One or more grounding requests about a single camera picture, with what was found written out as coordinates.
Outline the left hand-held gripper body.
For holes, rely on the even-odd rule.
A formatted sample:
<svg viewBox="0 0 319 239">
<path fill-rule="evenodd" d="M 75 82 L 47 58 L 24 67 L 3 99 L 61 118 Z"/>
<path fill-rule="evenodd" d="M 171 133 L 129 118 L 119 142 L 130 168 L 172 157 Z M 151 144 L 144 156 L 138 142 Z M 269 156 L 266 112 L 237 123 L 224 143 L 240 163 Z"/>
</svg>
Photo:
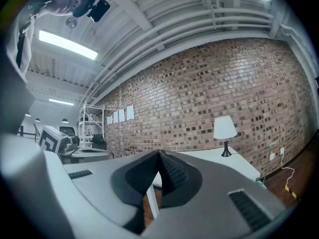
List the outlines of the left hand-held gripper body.
<svg viewBox="0 0 319 239">
<path fill-rule="evenodd" d="M 57 155 L 70 156 L 79 146 L 74 136 L 68 136 L 52 126 L 44 125 L 39 138 L 41 149 Z"/>
</svg>

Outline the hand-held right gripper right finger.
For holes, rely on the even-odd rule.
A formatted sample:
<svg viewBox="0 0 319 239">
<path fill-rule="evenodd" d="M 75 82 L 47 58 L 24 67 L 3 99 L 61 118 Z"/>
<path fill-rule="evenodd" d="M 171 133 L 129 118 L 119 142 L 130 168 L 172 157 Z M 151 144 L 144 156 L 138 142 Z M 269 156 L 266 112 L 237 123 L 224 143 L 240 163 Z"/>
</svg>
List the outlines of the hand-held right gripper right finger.
<svg viewBox="0 0 319 239">
<path fill-rule="evenodd" d="M 196 195 L 178 207 L 162 207 L 143 231 L 146 239 L 266 238 L 281 222 L 285 206 L 233 168 L 190 155 L 174 156 L 199 170 Z"/>
</svg>

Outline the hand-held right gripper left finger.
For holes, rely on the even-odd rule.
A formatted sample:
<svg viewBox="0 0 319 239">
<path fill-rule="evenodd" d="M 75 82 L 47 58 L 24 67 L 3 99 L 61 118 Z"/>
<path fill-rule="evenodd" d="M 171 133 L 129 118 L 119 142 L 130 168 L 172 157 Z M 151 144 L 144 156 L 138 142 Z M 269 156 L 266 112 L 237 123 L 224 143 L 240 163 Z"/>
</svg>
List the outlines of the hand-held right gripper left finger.
<svg viewBox="0 0 319 239">
<path fill-rule="evenodd" d="M 83 201 L 82 225 L 92 225 L 94 235 L 161 235 L 160 218 L 145 228 L 143 198 L 162 169 L 162 154 L 142 155 L 65 166 Z"/>
</svg>

